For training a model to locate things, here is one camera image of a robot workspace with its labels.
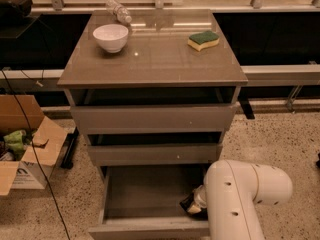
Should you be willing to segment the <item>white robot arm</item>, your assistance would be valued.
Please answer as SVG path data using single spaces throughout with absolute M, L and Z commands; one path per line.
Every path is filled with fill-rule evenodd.
M 286 203 L 292 193 L 280 168 L 219 160 L 180 205 L 190 215 L 207 213 L 211 240 L 265 240 L 255 206 Z

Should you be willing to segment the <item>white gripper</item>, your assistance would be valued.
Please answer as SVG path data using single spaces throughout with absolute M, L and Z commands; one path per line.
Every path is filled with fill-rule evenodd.
M 203 185 L 200 185 L 194 190 L 194 202 L 197 204 L 191 204 L 187 209 L 187 212 L 191 215 L 201 212 L 201 208 L 207 207 L 206 190 Z

